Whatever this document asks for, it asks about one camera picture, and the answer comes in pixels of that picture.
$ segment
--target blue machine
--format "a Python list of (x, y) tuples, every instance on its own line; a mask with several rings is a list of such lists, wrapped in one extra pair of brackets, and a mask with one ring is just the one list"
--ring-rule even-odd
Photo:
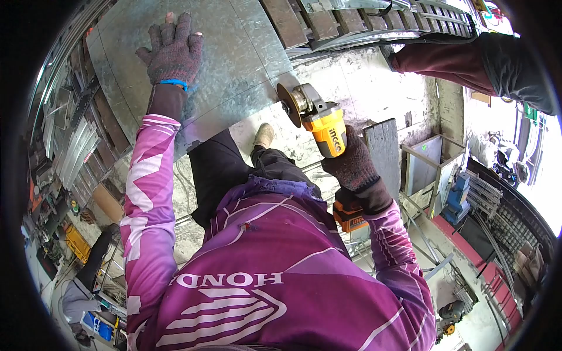
[(447, 206), (443, 209), (442, 214), (453, 225), (459, 223), (470, 210), (470, 205), (466, 201), (466, 195), (470, 189), (469, 181), (470, 176), (466, 172), (462, 172), (449, 191)]

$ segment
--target black pants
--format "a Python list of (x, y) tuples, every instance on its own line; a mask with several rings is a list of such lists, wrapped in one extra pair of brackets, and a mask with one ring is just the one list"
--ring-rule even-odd
[(197, 194), (197, 209), (192, 213), (196, 223), (205, 229), (210, 227), (216, 207), (224, 195), (231, 188), (248, 181), (249, 174), (268, 179), (305, 181), (314, 186), (314, 195), (321, 198), (320, 189), (283, 152), (256, 145), (250, 157), (254, 167), (244, 162), (228, 129), (189, 153)]
[(96, 240), (94, 246), (92, 246), (86, 264), (76, 274), (76, 278), (78, 278), (90, 292), (94, 289), (99, 268), (102, 265), (103, 257), (107, 253), (107, 248), (111, 242), (111, 235), (112, 233), (110, 230), (102, 230), (102, 234), (99, 236), (98, 240)]

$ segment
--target cutting disc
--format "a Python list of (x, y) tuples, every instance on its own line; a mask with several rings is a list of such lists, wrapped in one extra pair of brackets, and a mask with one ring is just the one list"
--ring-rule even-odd
[(294, 100), (293, 94), (291, 94), (282, 84), (277, 84), (277, 95), (283, 104), (283, 109), (289, 115), (291, 122), (297, 128), (301, 127), (301, 111), (298, 109), (297, 102)]

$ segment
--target knit glove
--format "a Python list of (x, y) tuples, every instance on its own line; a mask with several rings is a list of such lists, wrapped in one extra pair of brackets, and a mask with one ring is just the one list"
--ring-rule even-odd
[(152, 51), (137, 49), (137, 56), (147, 65), (152, 85), (161, 83), (187, 87), (193, 82), (201, 65), (203, 36), (190, 34), (191, 15), (187, 12), (178, 18), (178, 24), (154, 24), (148, 29)]
[(322, 168), (352, 191), (367, 215), (376, 215), (392, 204), (383, 180), (373, 166), (369, 150), (352, 126), (346, 125), (347, 147), (336, 158), (322, 160)]
[(373, 166), (367, 146), (357, 136), (352, 126), (346, 125), (347, 146), (344, 153), (336, 158), (322, 160), (322, 168), (339, 181), (340, 185), (352, 192), (362, 191), (377, 180), (379, 175)]

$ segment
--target blue wristband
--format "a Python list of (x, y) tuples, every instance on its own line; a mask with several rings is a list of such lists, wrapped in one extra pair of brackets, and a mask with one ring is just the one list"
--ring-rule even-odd
[(183, 82), (179, 79), (166, 79), (166, 80), (161, 80), (160, 84), (177, 84), (177, 85), (181, 85), (183, 86), (183, 91), (187, 92), (187, 83)]

